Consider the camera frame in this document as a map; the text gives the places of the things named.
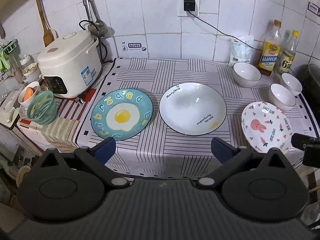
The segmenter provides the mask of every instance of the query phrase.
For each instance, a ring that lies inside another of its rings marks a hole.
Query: pink plate
[[[259,153],[277,147],[285,154],[292,146],[289,119],[279,107],[268,102],[247,105],[241,115],[241,127],[247,141]]]

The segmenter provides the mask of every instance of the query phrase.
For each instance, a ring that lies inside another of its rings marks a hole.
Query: blue plate
[[[152,101],[147,94],[137,89],[119,89],[96,104],[91,114],[91,125],[101,138],[126,140],[146,127],[152,112]]]

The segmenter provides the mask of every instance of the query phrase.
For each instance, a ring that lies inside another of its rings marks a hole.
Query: green cloth
[[[11,66],[7,62],[8,58],[9,58],[8,55],[5,54],[4,51],[0,52],[0,71],[1,70],[8,71],[11,68]]]

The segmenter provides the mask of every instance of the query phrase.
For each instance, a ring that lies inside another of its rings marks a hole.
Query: cooking oil bottle
[[[280,52],[280,44],[282,42],[280,28],[281,22],[274,20],[272,29],[265,35],[262,56],[259,63],[259,70],[263,75],[271,75]]]
[[[281,75],[282,73],[289,72],[294,56],[296,55],[298,36],[299,33],[296,30],[293,30],[291,38],[284,46],[284,51],[282,53],[279,66],[276,69],[277,74]]]

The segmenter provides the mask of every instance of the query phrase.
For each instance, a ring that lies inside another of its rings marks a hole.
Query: yellow bottle cap
[[[297,38],[299,36],[299,33],[296,30],[293,30],[292,36]]]
[[[278,21],[278,20],[274,20],[273,21],[273,24],[279,28],[281,28],[281,21]]]

